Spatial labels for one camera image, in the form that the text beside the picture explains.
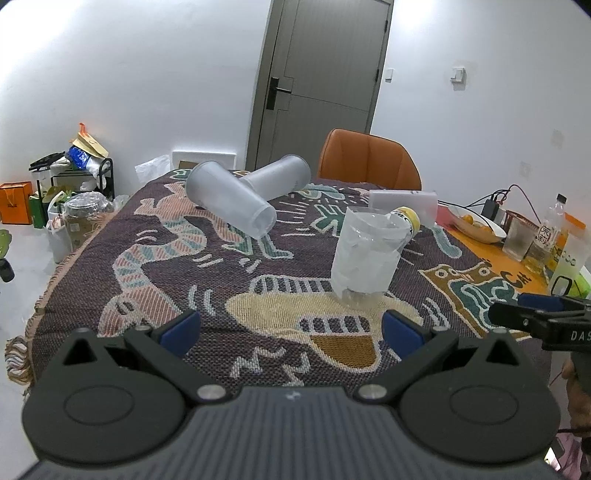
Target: door frame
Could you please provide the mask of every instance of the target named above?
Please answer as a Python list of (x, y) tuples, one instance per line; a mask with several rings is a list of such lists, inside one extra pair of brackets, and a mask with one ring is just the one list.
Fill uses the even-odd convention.
[[(255, 97), (252, 105), (251, 127), (248, 135), (248, 146), (246, 148), (246, 169), (254, 171), (256, 169), (256, 155), (258, 154), (258, 144), (261, 136), (262, 119), (265, 113), (265, 102), (267, 100), (267, 90), (269, 88), (269, 80), (271, 79), (271, 63), (273, 62), (273, 55), (275, 53), (275, 44), (277, 43), (277, 36), (279, 34), (279, 22), (281, 21), (281, 14), (285, 2), (294, 0), (271, 0), (271, 10), (269, 13), (269, 20), (267, 22), (267, 31), (265, 33), (265, 41), (261, 54), (261, 61), (258, 69), (258, 78), (256, 80)], [(368, 121), (365, 125), (365, 133), (371, 130), (371, 124), (374, 120), (375, 106), (378, 102), (379, 87), (384, 77), (384, 62), (386, 60), (386, 49), (388, 47), (388, 39), (390, 37), (390, 27), (392, 26), (392, 7), (395, 0), (371, 0), (378, 1), (388, 5), (388, 14), (386, 18), (387, 26), (384, 32), (384, 41), (382, 42), (382, 50), (379, 55), (379, 79), (375, 83), (374, 93), (372, 95), (371, 103), (369, 104)]]

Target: silver bolt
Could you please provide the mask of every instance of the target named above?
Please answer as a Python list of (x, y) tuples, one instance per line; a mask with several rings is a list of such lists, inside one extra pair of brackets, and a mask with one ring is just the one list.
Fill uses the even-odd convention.
[(201, 400), (219, 400), (226, 395), (226, 389), (221, 385), (204, 385), (197, 389), (197, 396)]
[(379, 400), (380, 398), (384, 398), (386, 396), (388, 390), (386, 390), (382, 385), (370, 383), (368, 385), (359, 387), (358, 393), (359, 396), (365, 400)]

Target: chair backrest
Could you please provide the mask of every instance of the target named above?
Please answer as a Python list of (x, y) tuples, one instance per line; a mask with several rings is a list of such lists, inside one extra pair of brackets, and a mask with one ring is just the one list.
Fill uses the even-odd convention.
[(318, 177), (367, 181), (392, 190), (421, 190), (418, 170), (401, 144), (340, 128), (326, 138)]

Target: door handle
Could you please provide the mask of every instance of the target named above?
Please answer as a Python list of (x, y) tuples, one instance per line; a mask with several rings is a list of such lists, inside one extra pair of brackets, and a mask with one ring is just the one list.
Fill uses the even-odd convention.
[(291, 90), (279, 88), (279, 78), (271, 77), (269, 82), (269, 94), (267, 95), (267, 110), (275, 110), (275, 100), (277, 99), (277, 92), (291, 93)]

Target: green leaf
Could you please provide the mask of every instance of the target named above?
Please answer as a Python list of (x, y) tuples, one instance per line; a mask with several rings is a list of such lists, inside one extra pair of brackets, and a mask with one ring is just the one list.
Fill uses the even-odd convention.
[(0, 230), (0, 258), (6, 256), (11, 240), (12, 235), (8, 230)]

